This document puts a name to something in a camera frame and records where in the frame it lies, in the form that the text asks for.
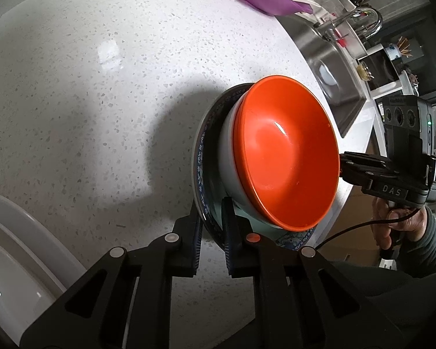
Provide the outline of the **right hand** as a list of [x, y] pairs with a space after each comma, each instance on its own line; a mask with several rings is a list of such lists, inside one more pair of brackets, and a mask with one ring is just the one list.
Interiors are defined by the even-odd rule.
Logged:
[[412, 213], [407, 209], [390, 209], [384, 199], [374, 198], [372, 202], [373, 220], [385, 220], [384, 224], [371, 225], [373, 238], [376, 245], [383, 250], [387, 250], [392, 245], [392, 231], [405, 232], [407, 239], [417, 242], [425, 234], [428, 214], [425, 207], [422, 207], [413, 217], [403, 219]]

